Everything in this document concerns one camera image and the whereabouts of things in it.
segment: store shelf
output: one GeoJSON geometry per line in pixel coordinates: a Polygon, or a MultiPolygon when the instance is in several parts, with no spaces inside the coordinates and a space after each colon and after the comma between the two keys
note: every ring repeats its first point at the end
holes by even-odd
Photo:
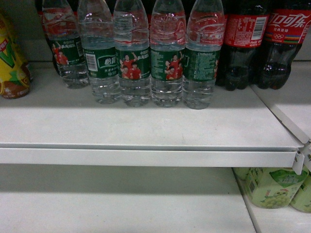
{"type": "Polygon", "coordinates": [[[287,206],[280,209],[264,209],[255,206],[245,194],[244,181],[238,180],[249,215],[257,233],[310,232],[310,214],[287,206]]]}
{"type": "Polygon", "coordinates": [[[140,108],[96,103],[35,69],[29,95],[0,99],[0,163],[114,166],[292,166],[298,142],[251,88],[216,87],[212,104],[140,108]]]}
{"type": "Polygon", "coordinates": [[[260,99],[302,142],[311,139],[311,62],[294,62],[292,72],[279,90],[253,86],[260,99]]]}
{"type": "Polygon", "coordinates": [[[0,165],[0,232],[255,233],[230,168],[0,165]]]}

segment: barcode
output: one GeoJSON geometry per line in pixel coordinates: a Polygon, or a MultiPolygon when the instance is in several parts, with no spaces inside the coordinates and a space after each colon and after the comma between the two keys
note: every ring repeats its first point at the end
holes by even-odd
{"type": "Polygon", "coordinates": [[[264,26],[266,24],[267,17],[258,17],[256,19],[255,28],[252,35],[252,40],[260,40],[263,34],[264,26]]]}
{"type": "Polygon", "coordinates": [[[255,189],[255,185],[254,185],[253,182],[251,182],[251,183],[249,184],[249,190],[251,190],[251,193],[253,193],[254,189],[255,189]]]}
{"type": "Polygon", "coordinates": [[[78,49],[79,57],[82,57],[83,56],[83,48],[82,48],[81,41],[77,41],[76,42],[76,46],[77,46],[77,49],[78,49]]]}
{"type": "Polygon", "coordinates": [[[96,56],[94,54],[86,53],[86,62],[87,62],[87,68],[89,70],[98,71],[97,64],[96,64],[96,56]]]}

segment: coca-cola logo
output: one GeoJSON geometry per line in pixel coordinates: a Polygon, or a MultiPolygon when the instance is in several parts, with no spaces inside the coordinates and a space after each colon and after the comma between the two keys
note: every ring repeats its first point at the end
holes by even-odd
{"type": "Polygon", "coordinates": [[[280,13],[272,13],[269,18],[269,26],[275,27],[295,27],[304,28],[306,25],[306,19],[310,15],[297,14],[297,15],[281,15],[280,13]]]}

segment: coca-cola bottle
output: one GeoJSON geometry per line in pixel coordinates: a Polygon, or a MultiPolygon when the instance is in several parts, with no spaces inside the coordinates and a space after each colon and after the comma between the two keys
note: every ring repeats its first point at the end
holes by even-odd
{"type": "Polygon", "coordinates": [[[262,45],[254,63],[261,89],[280,89],[311,25],[311,0],[278,0],[272,7],[262,45]]]}
{"type": "Polygon", "coordinates": [[[250,63],[261,45],[268,22],[268,0],[234,2],[229,14],[219,73],[225,76],[225,87],[233,91],[248,86],[250,63]]]}

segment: red coca-cola label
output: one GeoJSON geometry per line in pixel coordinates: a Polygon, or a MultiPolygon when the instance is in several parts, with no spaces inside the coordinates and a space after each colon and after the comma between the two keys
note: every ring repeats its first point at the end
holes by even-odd
{"type": "Polygon", "coordinates": [[[311,11],[276,9],[270,15],[264,40],[302,44],[311,25],[311,11]]]}
{"type": "Polygon", "coordinates": [[[255,48],[261,45],[269,15],[229,15],[224,43],[239,48],[255,48]]]}

